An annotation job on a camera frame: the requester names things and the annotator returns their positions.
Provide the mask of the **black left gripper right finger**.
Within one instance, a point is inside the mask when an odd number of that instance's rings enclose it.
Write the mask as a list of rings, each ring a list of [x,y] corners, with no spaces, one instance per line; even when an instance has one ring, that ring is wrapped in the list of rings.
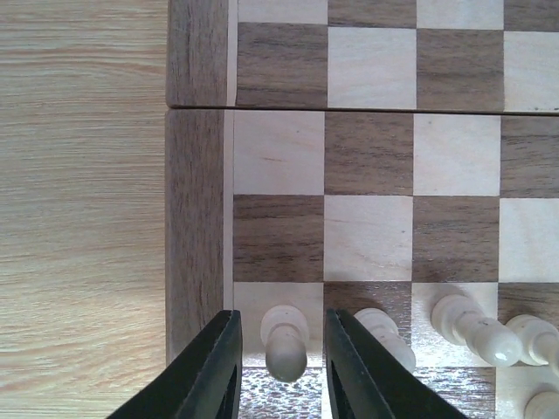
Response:
[[[345,310],[325,318],[328,392],[334,418],[463,418]]]

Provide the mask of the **wooden folding chess board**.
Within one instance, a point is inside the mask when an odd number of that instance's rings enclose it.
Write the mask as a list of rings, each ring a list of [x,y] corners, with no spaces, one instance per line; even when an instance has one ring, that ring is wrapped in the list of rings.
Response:
[[[166,334],[242,313],[247,418],[330,415],[324,314],[378,308],[416,377],[472,418],[523,418],[549,366],[494,367],[431,310],[558,329],[555,1],[172,1]],[[295,382],[260,323],[310,332]]]

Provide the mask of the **white pawn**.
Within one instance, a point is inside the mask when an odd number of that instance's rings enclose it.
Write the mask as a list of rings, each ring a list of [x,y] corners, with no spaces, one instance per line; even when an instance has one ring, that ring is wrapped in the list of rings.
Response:
[[[521,361],[531,366],[549,366],[558,375],[558,329],[536,316],[513,317],[506,326],[521,340]]]
[[[431,310],[431,324],[445,340],[467,347],[491,366],[510,367],[521,358],[520,338],[465,295],[440,299]]]
[[[416,368],[416,356],[398,331],[396,322],[383,310],[364,308],[355,318],[384,346],[410,373]]]
[[[307,319],[294,306],[279,305],[268,310],[260,323],[266,368],[277,381],[295,382],[307,368],[310,332]]]

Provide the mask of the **white chess piece on table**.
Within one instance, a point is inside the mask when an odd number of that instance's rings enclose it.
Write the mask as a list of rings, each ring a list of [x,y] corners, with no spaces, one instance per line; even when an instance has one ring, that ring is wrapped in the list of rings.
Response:
[[[541,383],[535,387],[524,408],[524,419],[558,419],[558,386]]]

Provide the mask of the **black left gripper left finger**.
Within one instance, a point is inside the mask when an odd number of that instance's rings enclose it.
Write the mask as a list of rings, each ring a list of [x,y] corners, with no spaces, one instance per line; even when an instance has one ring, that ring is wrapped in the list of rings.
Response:
[[[110,417],[238,417],[242,350],[240,312],[220,311],[162,373]]]

